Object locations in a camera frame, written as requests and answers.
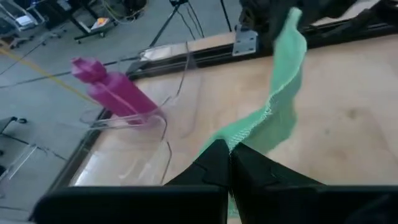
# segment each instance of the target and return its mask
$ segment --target chair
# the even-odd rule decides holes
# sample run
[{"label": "chair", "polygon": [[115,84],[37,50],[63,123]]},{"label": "chair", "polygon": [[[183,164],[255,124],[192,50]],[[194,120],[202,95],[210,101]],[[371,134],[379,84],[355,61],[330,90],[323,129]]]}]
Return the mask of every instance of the chair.
[{"label": "chair", "polygon": [[[8,134],[4,134],[3,133],[3,131],[13,121],[17,121],[18,123],[21,123],[21,124],[26,124],[27,123],[27,120],[25,118],[10,117],[10,118],[5,118],[5,119],[0,119],[0,135],[4,136],[6,138],[9,138],[9,139],[13,139],[13,140],[15,140],[17,142],[29,145],[29,143],[24,141],[24,140],[21,140],[21,139],[18,139],[18,138],[15,138],[15,137],[9,136]],[[4,154],[4,151],[0,150],[0,156],[2,156],[3,154]]]},{"label": "chair", "polygon": [[28,40],[32,40],[31,37],[21,37],[20,33],[25,30],[33,29],[35,24],[35,19],[29,13],[25,14],[23,10],[15,7],[12,2],[0,0],[0,12],[3,16],[3,22],[6,20],[9,24],[14,26],[14,31],[8,34],[2,34],[3,37],[13,37],[12,42],[9,47],[13,49],[18,47],[20,43]]},{"label": "chair", "polygon": [[[47,22],[47,19],[41,15],[38,10],[36,10],[34,5],[24,9],[12,0],[0,0],[0,10],[12,19],[12,23],[19,33],[23,33],[37,27],[43,27]],[[48,31],[40,37],[40,42],[42,45],[46,45],[46,41],[53,37],[61,38],[62,36],[58,32]],[[10,46],[11,48],[18,47],[19,43],[31,40],[32,38],[32,35],[29,37],[15,38]]]}]

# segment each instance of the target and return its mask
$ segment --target cable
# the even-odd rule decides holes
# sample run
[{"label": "cable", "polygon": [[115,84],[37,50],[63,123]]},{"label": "cable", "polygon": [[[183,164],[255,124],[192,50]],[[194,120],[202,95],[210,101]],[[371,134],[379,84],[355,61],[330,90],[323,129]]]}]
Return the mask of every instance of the cable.
[{"label": "cable", "polygon": [[[141,9],[139,9],[138,11],[136,11],[135,13],[131,14],[130,16],[124,16],[124,15],[120,15],[118,12],[116,12],[114,9],[112,9],[112,7],[109,5],[109,3],[106,0],[101,0],[103,7],[107,10],[107,12],[109,13],[109,15],[111,15],[111,17],[118,23],[120,24],[130,24],[132,22],[134,22],[135,16],[142,12],[147,6],[148,6],[148,0],[145,3],[145,6],[142,7]],[[128,19],[128,18],[134,18],[132,21],[129,22],[125,22],[125,21],[121,21],[118,18],[116,18],[117,16],[119,17],[123,17],[123,19]]]},{"label": "cable", "polygon": [[226,13],[225,5],[224,5],[224,0],[220,0],[220,3],[221,3],[221,7],[223,8],[223,12],[224,12],[224,16],[225,16],[226,23],[227,23],[227,25],[228,25],[228,29],[229,29],[230,32],[232,32],[231,24],[229,23],[228,15],[227,15],[227,13]]},{"label": "cable", "polygon": [[198,29],[198,25],[197,25],[197,23],[193,20],[193,17],[192,17],[192,15],[191,15],[191,12],[190,12],[189,9],[188,9],[188,6],[185,6],[185,7],[187,8],[187,13],[188,13],[189,17],[191,18],[191,20],[192,20],[192,22],[193,22],[193,25],[195,26],[195,29],[197,30],[199,36],[201,36],[200,31],[199,31],[199,29]]},{"label": "cable", "polygon": [[205,38],[205,35],[203,34],[203,29],[201,28],[201,25],[200,25],[198,16],[197,16],[195,10],[193,9],[193,6],[191,5],[190,2],[188,2],[188,5],[189,5],[189,8],[191,8],[191,10],[192,10],[192,12],[193,12],[193,16],[195,16],[195,19],[197,20],[197,23],[198,23],[198,25],[199,25],[199,29],[200,29],[202,38]]},{"label": "cable", "polygon": [[177,13],[181,16],[182,21],[184,22],[184,24],[186,25],[186,27],[188,28],[189,32],[191,33],[191,36],[194,40],[196,40],[195,36],[193,35],[193,32],[191,30],[191,27],[189,27],[189,25],[187,24],[187,22],[185,21],[184,17],[182,16],[182,14],[177,10]]},{"label": "cable", "polygon": [[[24,56],[22,56],[21,58],[24,58],[26,56],[28,56],[30,53],[32,53],[34,50],[36,50],[38,47],[40,47],[41,44],[37,45],[36,47],[34,47],[32,50],[28,51]],[[8,66],[8,68],[4,69],[4,71],[2,71],[0,73],[0,75],[6,73],[9,69],[11,69],[14,65],[16,65],[18,63],[18,61],[15,61],[12,65]]]},{"label": "cable", "polygon": [[[132,60],[139,60],[139,59],[141,59],[141,58],[138,57],[138,56],[129,57],[129,58],[125,58],[125,59],[121,59],[121,60],[117,60],[117,61],[106,62],[103,65],[106,67],[106,66],[109,66],[109,65],[117,64],[119,62],[129,62],[129,61],[132,61]],[[71,72],[61,72],[61,73],[50,75],[50,76],[51,77],[61,77],[61,76],[64,76],[64,75],[69,75],[69,74],[71,74]],[[32,82],[36,82],[36,81],[40,81],[40,80],[45,80],[45,79],[48,79],[48,78],[50,78],[50,77],[46,76],[46,77],[32,78],[30,80],[20,81],[20,82],[11,84],[11,85],[0,85],[0,89],[14,87],[14,86],[18,86],[18,85],[22,85],[22,84],[26,84],[26,83],[32,83]]]},{"label": "cable", "polygon": [[30,212],[30,211],[24,210],[22,208],[15,208],[15,207],[3,206],[3,205],[0,205],[0,208],[1,209],[7,209],[7,210],[13,210],[13,211],[20,211],[20,212]]},{"label": "cable", "polygon": [[39,74],[53,80],[55,83],[57,83],[58,85],[64,87],[65,89],[71,91],[72,93],[78,95],[80,98],[86,100],[86,101],[90,101],[94,104],[98,104],[97,102],[95,102],[94,100],[92,100],[91,98],[85,96],[84,94],[80,93],[77,89],[75,89],[72,86],[67,85],[66,83],[64,83],[63,81],[59,80],[58,78],[55,78],[53,76],[51,76],[51,74],[48,74],[46,71],[44,71],[43,69],[41,69],[38,65],[35,65],[32,62],[28,62],[24,59],[22,59],[21,57],[14,55],[10,52],[8,52],[7,50],[1,49],[0,48],[0,52],[3,53],[4,55],[7,55],[8,57],[10,57],[11,59],[17,60],[18,62],[20,62],[21,64],[27,65],[28,67],[30,67],[31,69],[35,70],[36,72],[38,72]]},{"label": "cable", "polygon": [[166,173],[167,173],[167,171],[169,169],[169,165],[170,165],[170,162],[171,162],[172,156],[173,156],[173,151],[172,151],[172,148],[170,147],[170,143],[168,141],[166,141],[166,144],[167,144],[167,149],[169,150],[169,153],[170,153],[170,157],[167,160],[166,169],[164,170],[164,173],[162,175],[162,179],[160,181],[160,183],[162,183],[162,184],[163,184],[164,178],[166,177]]}]

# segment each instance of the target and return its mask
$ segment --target black equipment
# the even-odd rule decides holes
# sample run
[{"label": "black equipment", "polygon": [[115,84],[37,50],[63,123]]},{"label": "black equipment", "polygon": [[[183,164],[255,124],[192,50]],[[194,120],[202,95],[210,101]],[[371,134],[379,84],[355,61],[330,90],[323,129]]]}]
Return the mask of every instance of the black equipment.
[{"label": "black equipment", "polygon": [[34,210],[47,223],[397,223],[398,187],[326,186],[239,144],[215,141],[163,187],[70,187]]},{"label": "black equipment", "polygon": [[146,4],[147,0],[123,0],[126,16],[131,17],[130,19],[137,19]]},{"label": "black equipment", "polygon": [[[291,7],[302,10],[298,28],[304,30],[310,24],[325,17],[337,19],[341,17],[358,0],[240,0],[242,13],[239,18],[242,25],[266,35],[274,40],[282,30],[288,11]],[[380,0],[371,9],[366,9],[354,18],[361,20],[355,28],[365,27],[371,20],[378,19],[386,24],[398,24],[398,7],[394,0]]]}]

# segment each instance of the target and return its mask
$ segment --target transparent acrylic sheet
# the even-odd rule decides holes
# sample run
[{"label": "transparent acrylic sheet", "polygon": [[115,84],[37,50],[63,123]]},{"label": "transparent acrylic sheet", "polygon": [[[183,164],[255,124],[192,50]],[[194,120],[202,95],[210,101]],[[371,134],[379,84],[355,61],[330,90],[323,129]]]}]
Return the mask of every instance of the transparent acrylic sheet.
[{"label": "transparent acrylic sheet", "polygon": [[[110,118],[92,127],[81,123],[57,124],[55,129],[86,133],[79,150],[88,155],[71,185],[162,184],[171,158],[164,138],[167,123],[163,117],[153,115],[144,124],[131,124],[139,118]],[[57,144],[61,147],[68,142]]]},{"label": "transparent acrylic sheet", "polygon": [[[134,54],[127,54],[120,58],[121,72],[127,58],[134,58]],[[160,60],[177,55],[185,55],[185,69],[173,75],[151,78],[150,81],[137,81],[138,87],[157,105],[168,121],[167,136],[170,138],[184,138],[195,129],[202,76],[197,71],[197,65],[188,43],[166,45],[143,50],[141,60]]]}]

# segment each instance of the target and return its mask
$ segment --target metal bracket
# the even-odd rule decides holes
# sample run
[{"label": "metal bracket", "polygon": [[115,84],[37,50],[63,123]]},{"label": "metal bracket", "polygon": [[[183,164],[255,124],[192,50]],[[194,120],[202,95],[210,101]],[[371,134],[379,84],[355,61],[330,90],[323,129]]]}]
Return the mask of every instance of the metal bracket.
[{"label": "metal bracket", "polygon": [[236,36],[232,56],[240,56],[256,53],[258,48],[258,34],[256,31],[241,24],[236,26]]}]

